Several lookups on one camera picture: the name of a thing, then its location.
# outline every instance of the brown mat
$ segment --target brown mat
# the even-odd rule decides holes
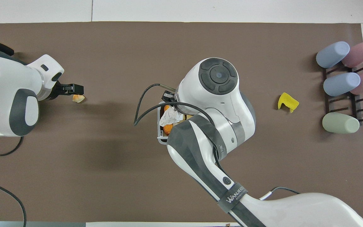
[[[132,126],[142,91],[176,87],[200,60],[235,65],[257,116],[255,135],[222,162],[253,197],[275,186],[334,195],[363,217],[363,125],[351,135],[321,127],[324,94],[315,54],[362,42],[359,24],[32,23],[0,24],[0,42],[31,62],[47,53],[61,83],[85,86],[81,104],[40,103],[40,121],[12,155],[0,157],[0,185],[22,199],[29,221],[233,221],[156,139],[156,113]],[[141,110],[160,102],[146,95]],[[276,110],[287,92],[294,113]],[[8,150],[17,138],[0,138]],[[278,191],[276,199],[291,195]],[[0,192],[0,221],[21,220]]]

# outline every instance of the yellow cloth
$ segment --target yellow cloth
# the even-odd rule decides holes
[[[278,109],[281,108],[281,104],[284,104],[286,107],[288,107],[289,112],[292,113],[298,107],[299,102],[284,92],[278,99]]]

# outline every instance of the blue cup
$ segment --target blue cup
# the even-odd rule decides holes
[[[320,50],[316,61],[323,68],[331,68],[339,63],[350,52],[350,46],[344,41],[336,42]]]
[[[330,96],[338,96],[351,91],[360,84],[360,77],[356,73],[343,73],[327,78],[323,89]]]

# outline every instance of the gray strap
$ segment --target gray strap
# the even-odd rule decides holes
[[[228,213],[239,203],[246,193],[247,190],[241,184],[235,183],[218,201],[218,205],[225,213]]]
[[[226,154],[228,153],[226,150],[226,145],[223,142],[221,134],[215,128],[215,126],[213,126],[206,118],[200,115],[194,115],[189,119],[189,121],[196,123],[207,139],[213,141],[213,143],[216,145],[216,150],[218,151],[219,161],[226,157]]]

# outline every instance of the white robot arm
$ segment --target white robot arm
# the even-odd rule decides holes
[[[194,116],[173,127],[167,140],[170,156],[241,226],[363,227],[363,219],[338,198],[305,193],[258,200],[216,166],[213,148],[217,158],[223,159],[250,138],[256,126],[253,108],[239,91],[239,76],[230,62],[220,58],[200,61],[182,80],[175,97],[203,109],[214,125],[195,109],[178,105],[180,112]]]
[[[0,57],[0,137],[28,134],[39,118],[38,101],[68,94],[58,82],[63,72],[48,55],[26,66]],[[73,84],[72,88],[75,86],[81,91],[71,94],[82,95],[83,87]]]

